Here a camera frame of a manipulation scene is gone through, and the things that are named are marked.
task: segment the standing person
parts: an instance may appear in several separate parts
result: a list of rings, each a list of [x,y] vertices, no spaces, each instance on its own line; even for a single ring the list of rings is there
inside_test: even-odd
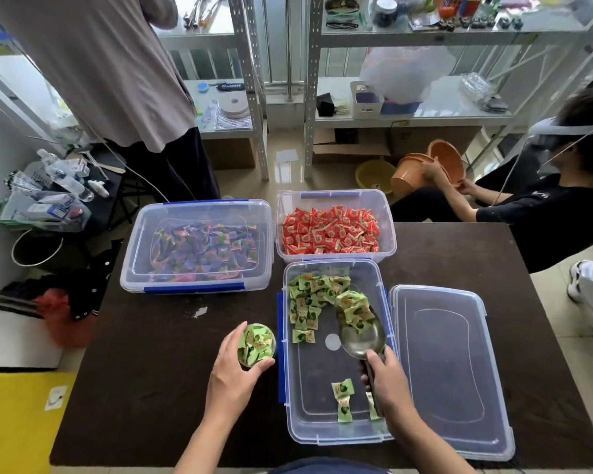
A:
[[[551,164],[560,174],[545,176],[519,193],[498,193],[467,179],[452,186],[437,159],[422,165],[424,177],[437,188],[422,188],[394,203],[393,221],[505,223],[530,273],[593,245],[593,88],[571,98],[553,124],[547,122],[537,123],[531,131],[564,127],[573,133],[544,134],[544,144],[553,156]],[[488,207],[474,208],[464,195]]]
[[[259,377],[274,364],[264,359],[250,370],[237,360],[237,344],[246,322],[227,335],[211,371],[204,417],[195,430],[174,474],[213,474],[233,425],[245,409]],[[385,361],[374,351],[367,360],[374,372],[374,388],[389,432],[411,456],[420,474],[475,474],[475,470],[422,421],[413,405],[409,382],[388,346]],[[365,384],[367,375],[362,375]],[[242,453],[251,456],[254,453]],[[270,470],[268,474],[388,474],[387,470],[335,458],[306,458]]]
[[[174,0],[0,0],[0,23],[89,134],[169,201],[220,197],[193,100],[150,26],[178,24]]]

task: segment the white sneaker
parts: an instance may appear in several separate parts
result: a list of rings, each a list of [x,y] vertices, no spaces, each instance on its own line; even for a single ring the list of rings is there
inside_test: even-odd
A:
[[[580,264],[584,261],[578,261],[569,268],[569,277],[571,281],[567,286],[567,296],[574,303],[581,303],[584,301],[582,293],[580,292]]]

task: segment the seated person in black shirt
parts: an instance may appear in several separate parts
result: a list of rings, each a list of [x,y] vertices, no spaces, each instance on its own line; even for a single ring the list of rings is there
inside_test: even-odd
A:
[[[576,128],[559,128],[569,126]],[[593,133],[593,88],[571,98],[557,118],[537,123],[530,133],[536,133],[535,128],[545,133],[541,142],[560,174],[546,176],[521,193],[499,194],[467,179],[452,186],[438,162],[424,163],[424,176],[437,188],[421,188],[394,203],[393,220],[506,223],[529,272],[547,269],[593,245],[593,134],[584,136]],[[488,207],[473,208],[464,195]]]

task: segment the blue clip handle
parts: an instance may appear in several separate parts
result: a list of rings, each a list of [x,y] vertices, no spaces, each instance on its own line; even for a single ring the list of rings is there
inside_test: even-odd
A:
[[[279,368],[279,404],[286,403],[286,369],[283,359],[283,292],[277,293],[277,330],[281,335],[277,336],[277,340],[281,339],[281,349],[277,347],[277,364]]]
[[[360,191],[359,190],[352,190],[352,191],[336,191],[336,192],[328,192],[326,194],[317,193],[317,192],[309,192],[309,193],[301,193],[301,199],[310,199],[310,198],[359,198]]]
[[[163,205],[188,205],[189,203],[231,203],[232,201],[248,201],[248,199],[201,199],[200,201],[171,201]]]
[[[225,293],[229,291],[243,291],[244,283],[234,282],[232,284],[214,284],[213,286],[190,287],[190,286],[145,286],[145,293],[162,294],[200,294],[200,293]]]

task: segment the cup of green candy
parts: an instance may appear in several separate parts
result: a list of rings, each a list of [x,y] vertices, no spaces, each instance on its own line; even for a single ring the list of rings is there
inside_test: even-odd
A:
[[[253,323],[246,326],[237,344],[237,359],[245,368],[251,368],[262,359],[272,358],[277,340],[268,326]]]

